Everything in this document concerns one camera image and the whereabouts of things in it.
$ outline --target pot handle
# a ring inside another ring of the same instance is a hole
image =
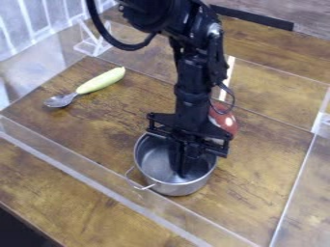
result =
[[[156,185],[156,183],[152,183],[152,184],[150,184],[148,186],[143,187],[143,186],[138,186],[138,185],[136,185],[136,182],[134,182],[134,181],[130,179],[128,175],[131,174],[131,172],[134,171],[134,169],[135,169],[135,166],[132,166],[132,167],[128,169],[128,171],[126,172],[126,179],[127,179],[128,185],[130,185],[134,189],[142,190],[142,191],[144,191],[144,190],[152,188],[152,187]]]

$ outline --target spoon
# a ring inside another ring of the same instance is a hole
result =
[[[87,81],[72,94],[64,96],[52,96],[44,101],[44,104],[48,107],[54,107],[54,108],[64,107],[72,102],[76,96],[82,96],[84,94],[88,94],[91,92],[95,92],[106,88],[107,86],[112,85],[119,80],[122,80],[124,75],[126,75],[124,67],[111,69],[107,72],[102,73],[92,80]]]

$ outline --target spoon handle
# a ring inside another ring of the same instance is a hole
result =
[[[84,95],[87,93],[91,93],[94,91],[98,91],[107,86],[116,83],[120,79],[123,79],[126,75],[126,68],[115,68],[108,70],[107,72],[102,73],[98,77],[87,81],[78,89],[76,93],[79,95]]]

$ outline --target robotic arm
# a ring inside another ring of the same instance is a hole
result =
[[[210,94],[219,86],[233,97],[233,104],[218,114],[233,110],[235,97],[225,86],[227,63],[223,54],[223,30],[215,12],[200,0],[119,0],[119,10],[131,26],[148,33],[146,41],[126,44],[107,32],[98,16],[94,0],[87,0],[92,22],[103,38],[123,50],[147,46],[162,34],[168,37],[178,70],[174,87],[175,113],[150,113],[147,131],[166,137],[170,143],[170,165],[184,178],[192,166],[199,165],[204,152],[227,157],[234,136],[209,120],[213,107]]]

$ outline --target stainless steel pot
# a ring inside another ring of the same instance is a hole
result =
[[[217,156],[211,153],[202,155],[202,163],[192,167],[184,178],[171,170],[168,162],[168,143],[163,136],[144,134],[134,149],[136,168],[147,182],[146,187],[136,186],[128,178],[131,167],[127,171],[127,180],[135,189],[151,188],[168,196],[186,196],[196,192],[207,183],[211,172],[217,167]]]

